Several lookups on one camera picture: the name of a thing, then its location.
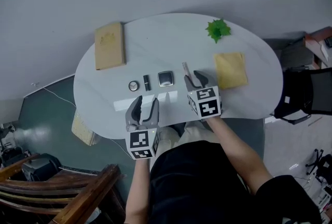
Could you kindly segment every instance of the beige pants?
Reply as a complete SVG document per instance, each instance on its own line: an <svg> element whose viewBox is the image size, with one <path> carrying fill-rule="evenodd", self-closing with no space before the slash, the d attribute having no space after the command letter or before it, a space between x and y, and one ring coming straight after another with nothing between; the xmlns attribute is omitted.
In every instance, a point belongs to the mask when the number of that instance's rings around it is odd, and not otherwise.
<svg viewBox="0 0 332 224"><path fill-rule="evenodd" d="M177 132L170 127L162 127L158 131L160 142L157 149L156 157L150 159L150 170L155 164L158 157L164 152L183 145L185 143L205 140L211 143L219 143L216 135L206 129L200 121L186 123L185 132L179 137Z"/></svg>

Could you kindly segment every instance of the table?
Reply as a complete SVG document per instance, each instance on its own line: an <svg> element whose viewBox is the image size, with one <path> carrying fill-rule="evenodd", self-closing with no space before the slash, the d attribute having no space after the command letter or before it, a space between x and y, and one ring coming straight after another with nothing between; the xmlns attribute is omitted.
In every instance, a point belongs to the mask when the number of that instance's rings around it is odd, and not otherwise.
<svg viewBox="0 0 332 224"><path fill-rule="evenodd" d="M269 116L283 88L276 55L262 39L228 21L232 35L216 44L205 30L213 19L217 18L171 13L125 24L125 66L96 71L92 45L79 63L74 80L77 110L86 125L100 136L125 138L125 113L139 95L143 96L141 119L148 118L151 102L157 97L160 127L197 120L188 105L182 62L187 62L191 72L202 70L216 78L213 54L236 51L245 54L249 84L221 91L222 118ZM173 72L173 86L159 86L158 73L162 71ZM145 91L143 75L149 75L151 91ZM140 84L135 92L128 88L133 80Z"/></svg>

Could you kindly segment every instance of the dark green floor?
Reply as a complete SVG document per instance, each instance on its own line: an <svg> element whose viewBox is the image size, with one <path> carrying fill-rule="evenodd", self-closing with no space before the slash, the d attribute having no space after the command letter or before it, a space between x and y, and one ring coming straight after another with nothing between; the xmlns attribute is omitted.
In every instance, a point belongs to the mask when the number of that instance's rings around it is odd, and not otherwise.
<svg viewBox="0 0 332 224"><path fill-rule="evenodd" d="M48 89L58 96L74 101L74 78L60 81ZM48 153L63 165L101 171L107 164L118 164L127 177L117 187L126 201L134 171L134 161L110 139L101 138L87 146L72 133L75 107L46 90L28 96L23 103L15 133L16 142L32 153ZM264 154L263 120L226 119L230 127L258 154ZM117 141L124 149L125 140Z"/></svg>

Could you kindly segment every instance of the round watch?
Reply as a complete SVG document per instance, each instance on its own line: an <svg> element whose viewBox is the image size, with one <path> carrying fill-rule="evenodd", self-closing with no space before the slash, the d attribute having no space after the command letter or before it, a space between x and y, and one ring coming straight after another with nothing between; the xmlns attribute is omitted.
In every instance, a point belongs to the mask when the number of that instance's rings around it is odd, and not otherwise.
<svg viewBox="0 0 332 224"><path fill-rule="evenodd" d="M129 82L128 87L129 87L129 90L136 91L140 88L140 84L137 81L131 81L131 82Z"/></svg>

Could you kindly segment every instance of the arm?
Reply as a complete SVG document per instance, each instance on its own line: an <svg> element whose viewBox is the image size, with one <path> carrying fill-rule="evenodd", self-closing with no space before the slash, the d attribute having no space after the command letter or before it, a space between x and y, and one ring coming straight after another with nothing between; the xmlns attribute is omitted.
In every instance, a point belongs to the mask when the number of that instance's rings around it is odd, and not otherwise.
<svg viewBox="0 0 332 224"><path fill-rule="evenodd" d="M272 179L263 161L220 117L208 118L207 122L218 137L230 163L255 194L260 186Z"/></svg>
<svg viewBox="0 0 332 224"><path fill-rule="evenodd" d="M131 183L127 200L125 223L147 223L149 184L149 161L147 159L136 160L133 182Z"/></svg>

